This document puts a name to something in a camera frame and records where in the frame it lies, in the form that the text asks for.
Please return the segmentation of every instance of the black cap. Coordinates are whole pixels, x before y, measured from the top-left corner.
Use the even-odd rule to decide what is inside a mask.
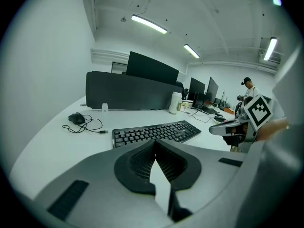
[[[241,83],[241,85],[244,85],[244,84],[245,84],[246,82],[248,82],[248,81],[251,81],[251,79],[248,78],[248,77],[244,78],[244,81]]]

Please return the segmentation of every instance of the desk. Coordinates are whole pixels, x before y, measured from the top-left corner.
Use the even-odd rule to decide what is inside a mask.
[[[16,190],[30,199],[34,199],[54,178],[84,158],[111,150],[113,148],[112,130],[117,128],[140,127],[186,120],[200,129],[202,133],[186,141],[185,144],[206,149],[230,150],[221,136],[209,133],[209,127],[215,124],[211,119],[207,123],[203,123],[184,112],[177,112],[176,115],[172,115],[165,110],[101,112],[86,106],[80,106],[85,102],[86,99],[83,97],[71,104],[46,124],[26,146],[9,176],[9,180]],[[216,109],[227,120],[234,118],[233,115]],[[104,124],[102,130],[108,130],[109,133],[98,134],[84,131],[76,134],[63,129],[62,125],[69,125],[75,130],[79,129],[67,118],[75,112],[89,114],[93,118],[100,119]],[[209,119],[201,112],[195,114],[195,117],[203,121]],[[100,122],[92,121],[88,128],[93,129],[99,126]]]

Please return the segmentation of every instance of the black keyboard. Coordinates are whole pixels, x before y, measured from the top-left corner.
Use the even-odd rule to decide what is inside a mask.
[[[201,130],[192,126],[187,121],[165,123],[160,125],[123,128],[113,130],[113,147],[121,147],[126,144],[148,139],[169,139],[176,142],[185,142]]]
[[[216,110],[212,109],[212,108],[201,108],[201,109],[198,109],[199,111],[201,112],[205,112],[205,113],[208,113],[208,114],[215,114],[215,113],[218,113]]]

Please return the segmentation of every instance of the white shirt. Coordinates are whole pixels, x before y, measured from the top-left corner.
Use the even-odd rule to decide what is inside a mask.
[[[246,91],[246,96],[256,97],[260,93],[259,89],[255,86]]]

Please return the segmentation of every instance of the ceiling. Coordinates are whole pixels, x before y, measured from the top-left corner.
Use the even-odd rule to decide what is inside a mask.
[[[104,27],[132,34],[179,55],[187,62],[239,60],[261,64],[260,48],[276,35],[277,9],[272,0],[92,0],[88,19],[95,37]],[[133,14],[167,29],[162,34],[131,20]],[[189,44],[200,56],[195,59],[183,47]],[[284,52],[277,44],[277,55]],[[263,65],[268,68],[276,66]]]

